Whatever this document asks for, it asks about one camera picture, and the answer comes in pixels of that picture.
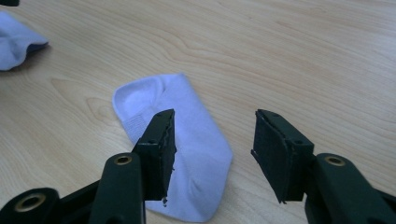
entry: sock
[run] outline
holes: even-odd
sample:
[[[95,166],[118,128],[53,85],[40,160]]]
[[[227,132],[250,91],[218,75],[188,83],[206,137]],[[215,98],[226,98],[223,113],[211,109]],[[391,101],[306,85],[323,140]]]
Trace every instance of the sock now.
[[[113,107],[136,143],[152,116],[175,109],[175,171],[163,202],[146,202],[152,211],[189,222],[213,217],[224,191],[233,153],[223,134],[183,74],[145,77],[118,88]]]
[[[48,40],[0,11],[0,71],[20,65],[26,54],[44,48]]]

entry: table surface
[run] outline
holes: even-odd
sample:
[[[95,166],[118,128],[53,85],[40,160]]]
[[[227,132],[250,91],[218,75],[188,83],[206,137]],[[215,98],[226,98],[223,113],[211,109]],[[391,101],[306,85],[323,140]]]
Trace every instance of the table surface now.
[[[32,188],[65,196],[130,151],[114,90],[184,72],[233,162],[210,223],[306,223],[250,155],[255,111],[274,111],[396,195],[396,3],[21,1],[0,7],[49,39],[0,73],[0,206]],[[148,223],[179,223],[148,212]]]

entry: white sock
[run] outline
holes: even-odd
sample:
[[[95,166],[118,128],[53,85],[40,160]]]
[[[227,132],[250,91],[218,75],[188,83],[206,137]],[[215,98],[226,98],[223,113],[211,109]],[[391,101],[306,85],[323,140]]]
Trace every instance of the white sock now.
[[[131,141],[136,143],[152,116],[175,109],[175,171],[166,207],[146,207],[183,221],[213,217],[224,191],[233,153],[226,139],[182,74],[145,77],[118,88],[113,107]]]
[[[30,51],[44,48],[48,40],[0,11],[0,71],[20,65]]]

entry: black plastic part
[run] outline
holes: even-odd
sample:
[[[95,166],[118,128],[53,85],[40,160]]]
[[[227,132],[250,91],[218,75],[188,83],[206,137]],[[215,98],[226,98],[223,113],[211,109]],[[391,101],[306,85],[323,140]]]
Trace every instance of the black plastic part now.
[[[121,153],[108,159],[89,223],[146,223],[141,180],[137,154]]]
[[[63,224],[88,223],[99,181],[79,189],[61,199]]]
[[[322,200],[318,202],[307,198],[305,201],[305,214],[309,224],[332,223],[332,217],[327,210],[326,204]]]
[[[55,189],[30,189],[9,201],[0,211],[0,223],[59,223],[60,199]]]
[[[396,223],[396,215],[381,194],[370,186],[351,161],[329,153],[318,154],[312,172],[326,204],[321,210],[328,210],[332,223]],[[318,204],[318,200],[312,200],[310,192],[307,195],[308,200]],[[323,218],[321,213],[312,211],[312,214],[307,211],[308,220]],[[323,223],[323,220],[310,223]]]
[[[20,5],[20,0],[0,0],[0,5],[6,7],[17,7]]]
[[[392,209],[393,213],[396,214],[396,197],[381,190],[379,190],[378,193],[381,195],[382,199],[384,199],[384,201],[388,204],[390,209]]]
[[[134,147],[142,163],[145,201],[167,196],[177,151],[174,115],[173,109],[156,114]]]
[[[301,201],[314,144],[280,115],[259,109],[251,154],[279,202]]]

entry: wood grain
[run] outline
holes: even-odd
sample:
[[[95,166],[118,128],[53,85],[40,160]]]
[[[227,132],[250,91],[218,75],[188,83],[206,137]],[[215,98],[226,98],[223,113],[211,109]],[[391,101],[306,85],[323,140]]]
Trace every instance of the wood grain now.
[[[0,7],[49,39],[0,73],[0,206],[38,187],[61,196],[129,151],[113,91],[184,72],[232,146],[210,223],[306,223],[278,204],[250,156],[257,108],[284,116],[396,195],[394,1],[21,1]],[[148,212],[148,223],[181,223]]]

